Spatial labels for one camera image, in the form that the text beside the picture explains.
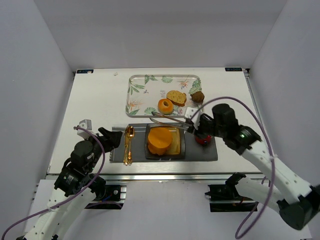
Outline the red enamel mug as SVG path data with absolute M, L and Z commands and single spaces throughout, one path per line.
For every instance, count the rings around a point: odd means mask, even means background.
M 207 136 L 203 136 L 203 135 L 202 136 L 197 136 L 197 135 L 195 135 L 194 139 L 199 145 L 207 146 L 207 145 L 209 145 L 211 143 L 212 136 L 210 136 L 210 135 L 207 135 Z

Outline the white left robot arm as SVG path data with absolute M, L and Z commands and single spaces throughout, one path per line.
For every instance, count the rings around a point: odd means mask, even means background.
M 108 185 L 106 180 L 93 173 L 105 154 L 119 147 L 122 138 L 120 131 L 108 131 L 103 127 L 99 133 L 91 132 L 85 126 L 75 127 L 83 138 L 75 146 L 70 157 L 64 162 L 60 174 L 47 202 L 45 212 L 21 240 L 61 240 L 85 208 L 99 205 L 117 205 L 121 199 L 121 186 Z

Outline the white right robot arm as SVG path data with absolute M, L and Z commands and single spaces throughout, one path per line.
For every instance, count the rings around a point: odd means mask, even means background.
M 226 184 L 240 196 L 256 202 L 268 201 L 267 206 L 279 213 L 284 222 L 302 230 L 320 212 L 320 187 L 313 186 L 294 173 L 250 127 L 238 123 L 235 111 L 226 103 L 212 108 L 213 116 L 188 107 L 184 117 L 197 137 L 221 138 L 225 145 L 259 169 L 270 181 L 262 186 L 242 173 L 233 174 Z

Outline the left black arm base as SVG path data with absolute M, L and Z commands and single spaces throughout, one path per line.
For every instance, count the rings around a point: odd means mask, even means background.
M 126 185 L 106 185 L 103 196 L 98 196 L 85 209 L 89 210 L 121 210 L 127 194 Z

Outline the brown square ceramic plate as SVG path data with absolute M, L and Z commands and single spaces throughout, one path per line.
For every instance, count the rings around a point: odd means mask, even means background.
M 172 144 L 164 155 L 152 154 L 148 149 L 147 137 L 151 128 L 165 127 L 172 134 Z M 177 127 L 163 126 L 156 123 L 148 124 L 145 129 L 145 158 L 148 160 L 179 160 L 185 156 L 184 131 Z

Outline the gold knife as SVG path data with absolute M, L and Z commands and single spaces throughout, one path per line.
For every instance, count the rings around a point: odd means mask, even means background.
M 123 163 L 125 166 L 129 166 L 132 164 L 131 140 L 132 140 L 132 127 L 128 125 L 127 128 L 125 129 L 125 135 L 124 135 Z

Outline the gold spoon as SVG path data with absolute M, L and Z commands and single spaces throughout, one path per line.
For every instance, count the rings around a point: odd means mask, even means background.
M 129 126 L 128 128 L 128 165 L 131 165 L 133 160 L 132 160 L 132 140 L 135 136 L 135 129 L 132 125 Z

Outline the brown bread slice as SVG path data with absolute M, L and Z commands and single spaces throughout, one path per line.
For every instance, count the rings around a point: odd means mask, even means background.
M 187 101 L 187 95 L 177 90 L 171 90 L 166 94 L 166 98 L 169 99 L 174 105 L 184 107 Z

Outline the grey striped placemat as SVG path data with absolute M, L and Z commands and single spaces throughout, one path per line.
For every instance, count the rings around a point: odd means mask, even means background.
M 202 146 L 195 140 L 195 136 L 184 132 L 185 155 L 183 159 L 150 160 L 145 156 L 145 134 L 148 123 L 132 123 L 135 135 L 132 139 L 132 161 L 134 163 L 152 162 L 213 162 L 218 160 L 216 142 L 211 140 L 209 145 Z

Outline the floral white serving tray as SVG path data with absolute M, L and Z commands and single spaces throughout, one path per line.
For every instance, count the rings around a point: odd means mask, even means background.
M 169 91 L 179 91 L 186 95 L 184 106 L 173 106 L 175 118 L 182 118 L 188 107 L 198 108 L 199 103 L 191 95 L 202 90 L 200 77 L 193 74 L 145 74 L 133 75 L 128 80 L 125 112 L 132 118 L 149 118 L 157 112 L 158 102 L 167 96 Z

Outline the orange round sponge cake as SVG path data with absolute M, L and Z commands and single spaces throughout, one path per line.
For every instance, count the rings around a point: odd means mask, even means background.
M 158 156 L 162 156 L 171 147 L 172 134 L 167 127 L 152 127 L 147 136 L 148 150 Z

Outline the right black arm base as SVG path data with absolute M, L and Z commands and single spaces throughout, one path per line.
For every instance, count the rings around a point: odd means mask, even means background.
M 212 213 L 250 212 L 256 205 L 254 200 L 240 196 L 235 187 L 226 184 L 208 185 L 208 191 L 204 196 L 209 200 Z

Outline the dark brown chocolate pastry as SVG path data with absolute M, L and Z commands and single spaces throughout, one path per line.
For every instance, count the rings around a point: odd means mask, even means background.
M 197 91 L 193 94 L 190 95 L 191 99 L 193 102 L 195 103 L 203 103 L 204 99 L 205 99 L 205 95 L 201 92 L 201 91 Z

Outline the orange glazed bagel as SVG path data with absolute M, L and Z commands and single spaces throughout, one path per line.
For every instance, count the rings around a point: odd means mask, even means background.
M 164 115 L 170 115 L 174 111 L 174 104 L 167 98 L 160 99 L 157 107 L 159 112 Z

